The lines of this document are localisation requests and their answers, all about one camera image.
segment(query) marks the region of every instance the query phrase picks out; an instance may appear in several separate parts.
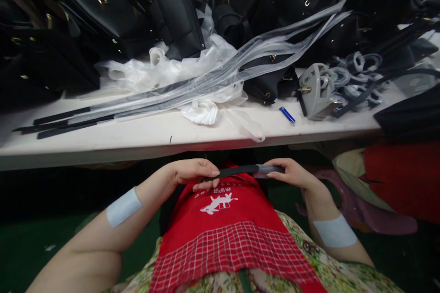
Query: white printed logo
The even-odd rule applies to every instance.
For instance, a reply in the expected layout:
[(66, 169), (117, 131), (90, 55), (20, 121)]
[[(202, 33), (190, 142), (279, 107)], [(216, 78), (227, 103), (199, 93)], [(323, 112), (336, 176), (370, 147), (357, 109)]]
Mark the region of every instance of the white printed logo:
[(224, 197), (218, 196), (215, 199), (211, 196), (211, 205), (202, 208), (200, 211), (207, 212), (209, 215), (213, 215), (214, 212), (218, 212), (222, 208), (229, 208), (230, 207), (229, 203), (232, 200), (238, 200), (238, 198), (231, 198), (231, 196), (232, 196), (232, 192), (229, 194), (225, 194)]

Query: floral clothing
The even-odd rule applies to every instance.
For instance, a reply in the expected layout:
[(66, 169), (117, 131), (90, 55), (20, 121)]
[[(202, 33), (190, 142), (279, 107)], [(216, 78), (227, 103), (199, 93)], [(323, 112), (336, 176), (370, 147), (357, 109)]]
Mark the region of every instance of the floral clothing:
[[(316, 245), (308, 235), (286, 214), (278, 212), (283, 224), (289, 230), (299, 249), (329, 293), (402, 293), (389, 278), (376, 269), (360, 263), (338, 262)], [(159, 255), (162, 238), (156, 242), (153, 257), (137, 274), (115, 285), (105, 293), (146, 293), (149, 291), (154, 265)], [(179, 293), (301, 293), (299, 285), (282, 277), (266, 274), (259, 269), (246, 269), (242, 273), (225, 272), (208, 274), (199, 280), (177, 289)]]

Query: woman's right hand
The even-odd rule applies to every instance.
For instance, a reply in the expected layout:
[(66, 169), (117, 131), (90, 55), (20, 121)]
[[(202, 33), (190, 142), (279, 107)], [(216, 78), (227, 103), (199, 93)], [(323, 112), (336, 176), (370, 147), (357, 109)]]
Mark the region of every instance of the woman's right hand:
[(305, 170), (295, 160), (290, 158), (277, 158), (269, 160), (265, 165), (281, 166), (284, 168), (284, 174), (279, 172), (267, 173), (267, 177), (277, 179), (282, 182), (294, 185), (303, 189), (314, 189), (322, 187), (323, 184), (314, 175)]

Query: black leather strap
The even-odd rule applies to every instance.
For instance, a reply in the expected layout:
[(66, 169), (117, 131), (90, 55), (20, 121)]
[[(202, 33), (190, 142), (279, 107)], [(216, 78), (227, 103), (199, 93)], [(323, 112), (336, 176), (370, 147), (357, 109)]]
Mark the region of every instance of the black leather strap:
[(280, 166), (246, 165), (246, 166), (238, 166), (238, 167), (222, 169), (220, 170), (220, 175), (217, 175), (216, 177), (213, 178), (205, 178), (205, 182), (231, 175), (238, 175), (243, 173), (258, 173), (261, 172), (262, 170), (265, 170), (264, 167), (270, 167), (271, 172), (276, 171), (276, 172), (284, 173), (284, 168)]

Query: bag strap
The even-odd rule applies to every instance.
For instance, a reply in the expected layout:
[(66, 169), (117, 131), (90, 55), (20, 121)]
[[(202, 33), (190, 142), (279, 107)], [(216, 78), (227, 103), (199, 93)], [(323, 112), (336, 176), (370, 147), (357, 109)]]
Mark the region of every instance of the bag strap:
[(349, 104), (347, 104), (345, 107), (343, 107), (341, 110), (336, 112), (333, 116), (336, 118), (340, 118), (341, 116), (345, 115), (348, 111), (352, 110), (355, 106), (359, 105), (361, 102), (363, 102), (365, 99), (367, 99), (368, 96), (373, 92), (373, 90), (380, 84), (391, 80), (396, 79), (401, 76), (408, 76), (412, 74), (429, 74), (432, 76), (435, 76), (437, 78), (440, 78), (440, 72), (434, 69), (411, 69), (407, 71), (399, 71), (399, 72), (393, 72), (388, 74), (387, 76), (376, 80), (373, 82), (366, 91), (364, 91), (361, 95), (359, 95), (357, 98), (352, 100)]

